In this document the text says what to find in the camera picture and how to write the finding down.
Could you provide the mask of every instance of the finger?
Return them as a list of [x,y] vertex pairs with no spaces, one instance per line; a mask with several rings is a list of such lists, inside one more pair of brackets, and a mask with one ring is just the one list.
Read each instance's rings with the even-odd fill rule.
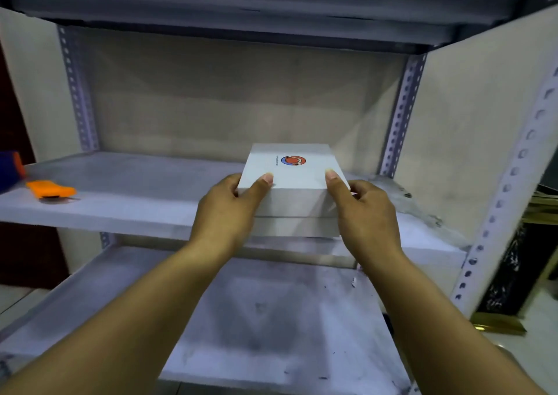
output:
[[229,174],[215,186],[226,189],[230,193],[234,193],[238,187],[238,182],[241,181],[241,176],[241,173]]
[[265,173],[256,180],[248,190],[242,194],[241,199],[245,200],[253,212],[258,208],[262,199],[267,195],[273,184],[273,174]]
[[343,207],[353,201],[349,188],[334,170],[325,171],[325,184],[338,207]]
[[366,200],[367,194],[382,191],[379,187],[366,180],[349,180],[348,183],[350,189],[357,194],[356,198],[362,201]]

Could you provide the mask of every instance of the forearm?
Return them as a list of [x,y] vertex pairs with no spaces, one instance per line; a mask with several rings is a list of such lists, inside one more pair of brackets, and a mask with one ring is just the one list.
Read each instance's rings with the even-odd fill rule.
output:
[[423,394],[543,393],[400,254],[365,271]]
[[223,250],[188,245],[169,257],[16,374],[2,395],[148,393],[226,261]]

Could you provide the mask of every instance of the shelving unit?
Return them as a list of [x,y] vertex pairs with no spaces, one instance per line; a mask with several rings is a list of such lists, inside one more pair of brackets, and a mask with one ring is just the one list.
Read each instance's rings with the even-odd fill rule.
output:
[[[14,187],[0,194],[0,220],[102,232],[108,246],[0,333],[0,351],[19,358],[40,355],[168,255],[142,247],[149,238],[187,240],[201,196],[242,171],[254,142],[330,144],[348,178],[386,190],[403,250],[470,316],[558,145],[553,0],[10,1],[31,16],[0,10],[39,161],[27,171],[78,195],[47,204]],[[304,395],[401,393],[410,382],[373,288],[350,285],[356,267],[340,238],[250,237],[162,376]],[[112,282],[115,273],[127,278]],[[106,291],[92,289],[105,281]],[[222,320],[214,307],[229,284],[236,345],[218,324],[200,325]],[[300,309],[278,302],[283,291]],[[289,321],[289,334],[268,314]],[[341,350],[350,361],[332,354]],[[350,362],[366,364],[360,380]]]

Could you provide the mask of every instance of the red and blue logo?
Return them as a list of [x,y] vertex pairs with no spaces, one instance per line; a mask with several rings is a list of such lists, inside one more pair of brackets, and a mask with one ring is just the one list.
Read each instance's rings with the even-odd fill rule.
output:
[[306,159],[299,155],[288,155],[283,157],[281,162],[287,166],[301,166],[306,162]]

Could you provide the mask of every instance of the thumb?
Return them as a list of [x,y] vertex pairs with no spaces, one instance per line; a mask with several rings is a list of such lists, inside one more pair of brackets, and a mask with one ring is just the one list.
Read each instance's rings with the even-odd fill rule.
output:
[[354,201],[353,195],[351,194],[345,182],[339,177],[335,171],[331,169],[325,170],[325,184],[328,187],[328,192],[332,196],[337,207],[344,207],[348,203]]
[[250,208],[252,208],[252,210],[255,212],[262,199],[269,192],[272,184],[273,174],[265,173],[258,180],[256,180],[244,194],[242,194],[241,198],[243,200],[246,200],[246,202],[250,205]]

